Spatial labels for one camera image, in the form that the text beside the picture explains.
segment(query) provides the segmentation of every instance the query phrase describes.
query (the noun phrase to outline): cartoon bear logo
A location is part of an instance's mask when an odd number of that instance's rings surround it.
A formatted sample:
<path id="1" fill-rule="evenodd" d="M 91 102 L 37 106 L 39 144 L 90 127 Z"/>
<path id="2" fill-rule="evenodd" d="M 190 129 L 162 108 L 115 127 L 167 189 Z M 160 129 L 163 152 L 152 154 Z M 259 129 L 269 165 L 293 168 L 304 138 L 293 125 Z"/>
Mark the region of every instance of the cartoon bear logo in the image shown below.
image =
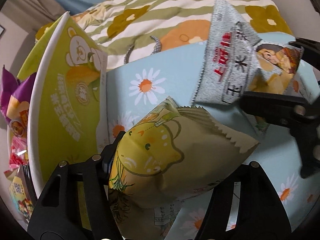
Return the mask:
<path id="1" fill-rule="evenodd" d="M 66 56 L 68 65 L 73 67 L 92 62 L 96 70 L 100 71 L 103 64 L 103 52 L 90 48 L 85 39 L 77 35 L 72 27 L 68 28 L 68 35 L 71 38 L 70 52 Z"/>

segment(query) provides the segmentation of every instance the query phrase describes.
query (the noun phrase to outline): light blue tray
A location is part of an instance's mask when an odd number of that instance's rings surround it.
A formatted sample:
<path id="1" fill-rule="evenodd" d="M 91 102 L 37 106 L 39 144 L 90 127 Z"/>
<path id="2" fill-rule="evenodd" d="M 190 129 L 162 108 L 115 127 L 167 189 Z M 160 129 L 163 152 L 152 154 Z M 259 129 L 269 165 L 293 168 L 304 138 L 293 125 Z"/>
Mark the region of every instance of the light blue tray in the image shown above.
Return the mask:
<path id="1" fill-rule="evenodd" d="M 294 41 L 293 36 L 284 33 L 259 35 L 266 41 Z M 203 64 L 205 44 L 206 42 L 200 42 L 166 50 L 108 72 L 108 121 L 112 141 L 112 129 L 115 125 L 120 124 L 129 129 L 168 95 L 180 106 L 189 105 Z M 302 61 L 298 74 L 306 89 L 317 97 L 320 89 L 312 66 Z M 144 78 L 143 75 L 146 79 L 153 79 L 152 82 L 159 82 L 154 85 L 154 95 L 149 94 L 146 98 L 144 94 L 139 95 L 136 88 L 138 80 Z M 248 120 L 235 106 L 205 105 L 204 108 L 224 125 L 257 138 Z M 300 178 L 300 155 L 294 138 L 286 128 L 271 125 L 265 139 L 257 139 L 261 144 L 245 163 L 256 160 L 261 164 L 276 191 L 282 195 L 282 199 L 285 198 L 283 204 L 292 229 L 295 229 L 309 213 L 320 194 L 320 174 L 308 179 Z M 211 192 L 187 200 L 166 239 L 193 238 L 197 232 L 194 221 L 201 218 L 206 211 L 210 197 Z M 235 223 L 236 214 L 235 209 L 231 214 L 229 227 Z"/>

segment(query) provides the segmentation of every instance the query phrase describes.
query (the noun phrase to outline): screw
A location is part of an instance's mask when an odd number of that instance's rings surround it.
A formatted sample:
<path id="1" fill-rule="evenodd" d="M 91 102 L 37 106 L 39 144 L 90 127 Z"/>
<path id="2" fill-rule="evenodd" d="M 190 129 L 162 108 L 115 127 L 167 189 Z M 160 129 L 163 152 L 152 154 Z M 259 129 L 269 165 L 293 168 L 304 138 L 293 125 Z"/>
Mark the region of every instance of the screw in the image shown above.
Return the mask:
<path id="1" fill-rule="evenodd" d="M 320 145 L 316 145 L 313 148 L 313 157 L 316 158 L 318 161 L 320 161 Z"/>
<path id="2" fill-rule="evenodd" d="M 64 167 L 64 166 L 66 166 L 67 165 L 67 162 L 66 161 L 61 161 L 60 163 L 59 163 L 59 167 Z"/>
<path id="3" fill-rule="evenodd" d="M 101 156 L 100 156 L 99 154 L 96 154 L 96 155 L 93 155 L 93 156 L 92 156 L 92 159 L 93 159 L 94 161 L 98 161 L 98 160 L 101 159 Z"/>
<path id="4" fill-rule="evenodd" d="M 294 112 L 296 114 L 299 114 L 299 115 L 305 115 L 306 114 L 306 109 L 303 106 L 296 105 L 294 107 Z"/>
<path id="5" fill-rule="evenodd" d="M 287 125 L 287 124 L 288 124 L 288 121 L 287 121 L 286 119 L 284 119 L 284 118 L 281 118 L 281 119 L 280 119 L 280 123 L 281 123 L 282 125 Z"/>
<path id="6" fill-rule="evenodd" d="M 251 163 L 251 166 L 254 167 L 254 168 L 258 168 L 258 167 L 259 167 L 259 163 L 257 163 L 257 162 L 252 162 L 252 163 Z"/>

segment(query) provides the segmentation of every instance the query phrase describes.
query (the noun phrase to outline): gray snack bag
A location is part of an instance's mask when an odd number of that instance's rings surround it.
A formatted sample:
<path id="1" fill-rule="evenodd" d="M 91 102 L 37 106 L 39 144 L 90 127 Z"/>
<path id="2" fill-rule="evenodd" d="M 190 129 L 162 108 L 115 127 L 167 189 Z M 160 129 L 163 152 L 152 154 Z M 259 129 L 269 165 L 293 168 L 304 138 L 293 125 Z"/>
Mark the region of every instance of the gray snack bag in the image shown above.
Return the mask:
<path id="1" fill-rule="evenodd" d="M 232 5 L 216 0 L 204 66 L 192 103 L 233 103 L 252 76 L 251 65 L 259 65 L 253 46 L 260 41 Z"/>
<path id="2" fill-rule="evenodd" d="M 191 104 L 231 104 L 246 90 L 284 94 L 302 53 L 288 44 L 263 41 L 232 5 L 216 0 Z M 246 116 L 263 136 L 268 124 L 260 117 Z"/>

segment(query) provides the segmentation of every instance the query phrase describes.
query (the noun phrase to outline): wall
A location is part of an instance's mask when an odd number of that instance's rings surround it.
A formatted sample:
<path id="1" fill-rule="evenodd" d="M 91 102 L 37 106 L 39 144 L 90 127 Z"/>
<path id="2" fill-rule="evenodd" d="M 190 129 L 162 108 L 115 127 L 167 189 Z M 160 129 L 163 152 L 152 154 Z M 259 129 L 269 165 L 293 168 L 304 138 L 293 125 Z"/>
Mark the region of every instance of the wall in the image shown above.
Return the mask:
<path id="1" fill-rule="evenodd" d="M 0 25 L 5 29 L 0 37 L 0 76 L 3 65 L 12 74 L 17 75 L 24 60 L 34 46 L 35 33 L 27 33 L 1 12 Z M 7 125 L 4 118 L 0 116 L 0 195 L 10 212 L 17 220 L 20 220 L 21 217 L 13 207 L 8 192 L 10 181 L 3 174 L 8 169 L 8 162 Z"/>

